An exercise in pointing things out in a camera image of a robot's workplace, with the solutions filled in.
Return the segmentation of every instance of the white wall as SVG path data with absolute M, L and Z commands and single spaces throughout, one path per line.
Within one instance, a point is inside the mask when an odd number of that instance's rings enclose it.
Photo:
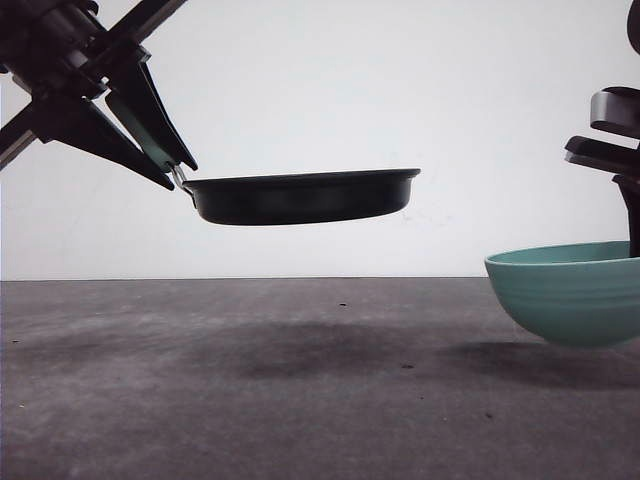
M 132 1 L 103 1 L 111 25 Z M 294 227 L 37 144 L 2 181 L 4 279 L 483 275 L 490 253 L 627 238 L 612 175 L 563 161 L 591 95 L 640 87 L 629 0 L 190 0 L 145 46 L 192 178 L 420 167 L 410 206 Z M 5 79 L 6 121 L 26 98 Z M 628 140 L 613 138 L 625 145 Z

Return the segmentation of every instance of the robotic arm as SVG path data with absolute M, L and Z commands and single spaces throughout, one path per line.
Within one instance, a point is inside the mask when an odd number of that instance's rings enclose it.
M 0 72 L 11 72 L 32 98 L 0 130 L 0 170 L 35 139 L 93 153 L 170 190 L 172 168 L 197 169 L 140 45 L 185 2 L 142 0 L 106 30 L 92 0 L 0 0 Z M 105 93 L 137 145 L 94 104 Z

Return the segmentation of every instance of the bowl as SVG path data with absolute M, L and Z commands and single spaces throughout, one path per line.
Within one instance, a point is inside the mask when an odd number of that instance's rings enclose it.
M 640 258 L 629 242 L 518 250 L 485 266 L 511 318 L 550 343 L 607 347 L 640 335 Z

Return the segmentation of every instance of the teal bowl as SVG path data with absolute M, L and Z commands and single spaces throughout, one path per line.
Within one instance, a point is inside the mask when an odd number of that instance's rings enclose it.
M 511 318 L 548 342 L 607 347 L 640 335 L 640 258 L 629 242 L 501 253 L 485 266 Z

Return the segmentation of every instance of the gray table surface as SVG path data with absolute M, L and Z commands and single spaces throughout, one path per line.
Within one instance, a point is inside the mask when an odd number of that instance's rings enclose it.
M 486 279 L 2 285 L 2 479 L 637 479 L 640 342 Z

